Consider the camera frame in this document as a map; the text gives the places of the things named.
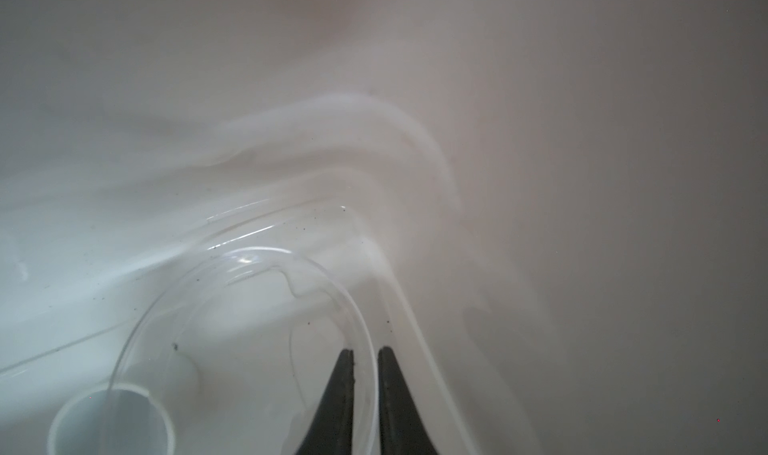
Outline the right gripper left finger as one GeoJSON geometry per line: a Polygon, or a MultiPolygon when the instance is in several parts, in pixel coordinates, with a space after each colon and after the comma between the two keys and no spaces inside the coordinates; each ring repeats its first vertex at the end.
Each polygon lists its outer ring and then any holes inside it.
{"type": "Polygon", "coordinates": [[[341,350],[297,455],[352,453],[354,365],[354,352],[341,350]]]}

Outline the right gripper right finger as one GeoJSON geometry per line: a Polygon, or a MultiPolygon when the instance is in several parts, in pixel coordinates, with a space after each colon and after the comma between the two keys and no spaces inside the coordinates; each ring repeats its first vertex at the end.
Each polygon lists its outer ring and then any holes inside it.
{"type": "Polygon", "coordinates": [[[393,349],[378,352],[379,437],[384,455],[437,455],[393,349]]]}

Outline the small white bowl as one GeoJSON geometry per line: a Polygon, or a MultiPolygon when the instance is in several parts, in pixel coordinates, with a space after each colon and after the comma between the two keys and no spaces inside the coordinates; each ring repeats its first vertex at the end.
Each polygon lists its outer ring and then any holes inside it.
{"type": "Polygon", "coordinates": [[[59,409],[46,452],[174,454],[199,385],[197,366],[180,352],[121,366],[59,409]]]}

